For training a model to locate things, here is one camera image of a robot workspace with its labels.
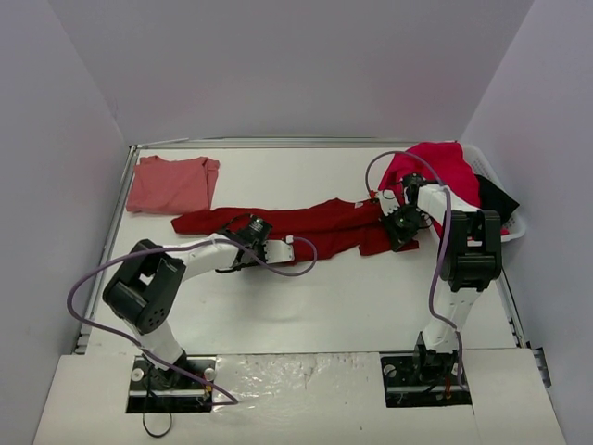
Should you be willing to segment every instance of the red cloth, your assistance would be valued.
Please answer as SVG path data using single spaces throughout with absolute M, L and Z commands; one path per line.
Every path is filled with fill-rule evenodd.
M 140 158 L 127 211 L 181 215 L 209 209 L 219 176 L 219 162 L 206 157 L 165 160 L 158 156 Z
M 473 173 L 472 167 L 463 159 L 463 149 L 457 142 L 422 142 L 413 146 L 408 152 L 428 162 L 435 172 L 447 184 L 453 193 L 468 204 L 480 208 L 480 184 Z M 379 185 L 379 190 L 397 190 L 401 178 L 410 173 L 419 173 L 428 180 L 435 177 L 419 160 L 405 155 L 396 155 L 387 167 Z M 442 227 L 435 223 L 436 232 L 441 236 Z
M 330 259 L 356 246 L 362 256 L 391 249 L 387 232 L 379 221 L 381 208 L 370 200 L 354 203 L 336 198 L 298 210 L 234 207 L 201 210 L 175 218 L 171 224 L 181 235 L 210 235 L 233 218 L 246 213 L 258 215 L 272 225 L 270 239 L 282 239 L 288 235 L 307 238 L 317 248 L 319 260 Z M 238 218 L 229 228 L 236 230 L 245 223 L 245 219 Z M 405 249 L 412 248 L 418 248 L 418 243 L 410 242 Z M 305 243 L 295 243 L 294 249 L 295 262 L 312 260 L 311 249 Z

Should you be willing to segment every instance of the pink towel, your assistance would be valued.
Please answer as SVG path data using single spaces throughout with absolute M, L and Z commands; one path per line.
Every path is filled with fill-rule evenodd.
M 219 177 L 217 160 L 200 157 L 165 160 L 158 156 L 140 158 L 134 167 L 127 211 L 180 215 L 208 210 Z

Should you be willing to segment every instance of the purple cable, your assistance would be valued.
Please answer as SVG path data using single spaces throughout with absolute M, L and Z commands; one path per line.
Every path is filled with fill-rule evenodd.
M 184 375 L 187 378 L 190 378 L 202 385 L 211 386 L 213 389 L 216 389 L 217 391 L 224 394 L 229 399 L 229 401 L 213 402 L 210 404 L 210 406 L 236 405 L 239 402 L 239 400 L 233 394 L 231 394 L 229 391 L 227 391 L 226 389 L 221 388 L 212 382 L 208 382 L 207 380 L 203 379 L 202 377 L 199 377 L 197 375 L 189 373 L 189 372 L 185 371 L 184 369 L 180 368 L 179 366 L 175 366 L 173 363 L 169 363 L 169 362 L 162 360 L 160 357 L 153 354 L 149 350 L 145 350 L 142 347 L 142 344 L 136 338 L 126 334 L 125 332 L 120 331 L 119 329 L 116 329 L 114 327 L 109 327 L 104 324 L 94 322 L 93 320 L 89 320 L 88 318 L 84 318 L 82 315 L 80 315 L 79 313 L 77 313 L 74 310 L 74 305 L 73 305 L 74 295 L 76 294 L 76 291 L 79 289 L 79 287 L 82 286 L 82 284 L 84 282 L 86 282 L 93 276 L 97 275 L 98 273 L 103 272 L 105 269 L 107 269 L 115 264 L 118 264 L 120 262 L 130 260 L 132 258 L 145 257 L 146 255 L 151 255 L 153 253 L 186 252 L 188 250 L 192 250 L 194 248 L 201 248 L 203 246 L 207 246 L 210 244 L 229 244 L 231 246 L 235 246 L 236 248 L 240 248 L 249 257 L 251 257 L 251 259 L 254 260 L 257 264 L 259 264 L 260 266 L 263 266 L 266 269 L 270 270 L 271 272 L 277 273 L 281 276 L 301 276 L 301 275 L 304 275 L 305 273 L 309 272 L 315 266 L 315 263 L 317 262 L 317 249 L 315 248 L 315 245 L 313 243 L 311 243 L 306 238 L 302 238 L 300 236 L 294 236 L 293 239 L 295 239 L 296 241 L 302 241 L 304 243 L 309 244 L 309 246 L 313 250 L 313 261 L 306 269 L 304 269 L 300 272 L 284 272 L 279 269 L 273 268 L 269 264 L 266 264 L 264 261 L 260 260 L 257 257 L 257 255 L 255 253 L 253 253 L 253 251 L 249 250 L 248 248 L 243 247 L 241 244 L 236 243 L 230 239 L 214 239 L 214 240 L 209 240 L 209 241 L 198 241 L 191 246 L 177 247 L 177 248 L 151 248 L 148 250 L 142 250 L 142 251 L 138 251 L 138 252 L 134 252 L 134 253 L 129 253 L 127 255 L 118 257 L 114 260 L 107 261 L 107 262 L 101 264 L 100 266 L 98 266 L 97 268 L 93 269 L 91 272 L 87 273 L 80 280 L 78 280 L 76 283 L 74 283 L 74 286 L 72 286 L 72 289 L 68 293 L 68 298 L 66 300 L 66 306 L 68 307 L 68 312 L 70 313 L 70 315 L 72 317 L 74 317 L 76 320 L 78 320 L 79 322 L 81 322 L 83 324 L 88 324 L 91 327 L 96 327 L 97 329 L 101 329 L 101 330 L 109 332 L 111 334 L 115 334 L 116 336 L 125 338 L 126 340 L 132 342 L 134 346 L 139 348 L 143 352 L 143 354 L 146 357 L 148 357 L 149 359 L 152 359 L 155 362 L 162 364 L 163 366 L 167 366 L 168 368 L 172 369 L 176 373 Z
M 445 253 L 447 253 L 448 237 L 451 231 L 451 193 L 449 192 L 448 188 L 445 187 L 445 183 L 438 176 L 435 169 L 433 169 L 433 167 L 426 160 L 422 159 L 418 155 L 414 155 L 413 153 L 409 153 L 407 151 L 391 150 L 386 151 L 385 153 L 382 153 L 379 156 L 375 157 L 367 166 L 367 170 L 364 173 L 364 183 L 367 187 L 367 191 L 369 192 L 369 194 L 371 193 L 371 187 L 369 186 L 369 172 L 371 171 L 372 165 L 378 159 L 389 155 L 406 155 L 410 158 L 414 158 L 420 161 L 424 165 L 424 167 L 426 167 L 428 171 L 435 177 L 438 184 L 444 187 L 443 191 L 445 192 L 445 197 L 447 200 L 447 210 L 445 211 L 445 223 L 443 224 L 443 241 L 441 243 L 440 249 L 438 250 L 435 273 L 433 274 L 433 281 L 430 284 L 430 291 L 428 293 L 428 311 L 437 320 L 440 320 L 441 322 L 448 324 L 451 327 L 451 329 L 453 329 L 453 331 L 455 332 L 455 337 L 457 338 L 457 343 L 459 345 L 459 351 L 457 354 L 457 383 L 461 389 L 469 391 L 469 389 L 465 385 L 463 385 L 463 381 L 461 380 L 461 376 L 463 374 L 463 341 L 461 340 L 461 333 L 458 331 L 457 325 L 450 321 L 449 318 L 444 317 L 443 315 L 435 311 L 436 285 L 438 283 L 438 278 L 440 277 L 441 270 L 443 269 L 443 263 L 445 262 Z

